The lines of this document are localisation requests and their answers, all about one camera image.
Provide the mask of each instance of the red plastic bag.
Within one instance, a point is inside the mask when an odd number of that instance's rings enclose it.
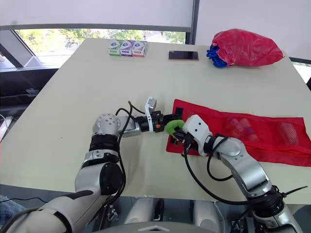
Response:
[[[242,29],[230,29],[214,36],[212,46],[227,66],[264,66],[283,58],[276,43],[267,37]]]
[[[173,112],[182,114],[184,121],[198,114],[213,135],[220,133],[240,139],[247,152],[258,161],[311,166],[311,141],[302,117],[226,113],[182,100],[174,101]],[[166,151],[181,153],[183,147],[175,145],[170,136]],[[189,154],[198,155],[193,150]]]

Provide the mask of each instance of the small box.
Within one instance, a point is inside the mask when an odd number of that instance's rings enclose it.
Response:
[[[108,50],[109,50],[109,55],[110,56],[121,56],[120,54],[120,47],[122,45],[121,40],[113,40],[111,41]]]
[[[135,41],[132,47],[133,57],[145,57],[147,52],[147,41]]]
[[[132,55],[132,47],[134,45],[133,40],[124,40],[120,47],[121,56],[133,57]]]

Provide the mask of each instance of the tree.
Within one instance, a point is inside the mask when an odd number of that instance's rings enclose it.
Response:
[[[143,40],[143,35],[147,34],[149,31],[139,31],[139,30],[115,30],[111,29],[109,31],[109,38],[116,40]]]
[[[36,55],[64,49],[64,37],[57,29],[26,29],[17,33]]]
[[[183,32],[163,32],[164,36],[170,43],[184,44],[186,33]]]
[[[58,29],[66,38],[66,48],[80,45],[86,38],[108,38],[104,30],[93,29]]]

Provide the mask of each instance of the floor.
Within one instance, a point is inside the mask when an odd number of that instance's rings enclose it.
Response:
[[[50,201],[60,195],[66,194],[65,192],[48,191],[41,189],[21,188],[9,185],[0,185],[0,194],[7,198],[32,198],[40,197],[45,201]],[[117,220],[111,222],[111,226],[120,225],[124,222],[128,212],[137,199],[134,197],[120,197],[116,202],[116,210],[119,214]],[[43,203],[40,200],[28,200],[15,202],[23,205],[26,208],[42,206]],[[231,221],[235,220],[244,210],[245,206],[232,206],[221,202],[216,203],[225,219],[225,233],[230,232]],[[311,205],[305,206],[295,213],[295,218],[300,224],[303,232],[311,232]],[[83,233],[90,233],[98,230],[91,222]],[[190,200],[173,200],[164,199],[164,214],[163,221],[184,222],[191,224],[190,219]]]

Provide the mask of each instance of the red mesh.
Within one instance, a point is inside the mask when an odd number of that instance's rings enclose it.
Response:
[[[182,109],[183,120],[198,114],[213,134],[240,139],[248,153],[258,161],[311,166],[311,141],[302,117],[264,117],[225,113],[175,100],[173,112]],[[181,153],[183,148],[169,137],[166,151]]]

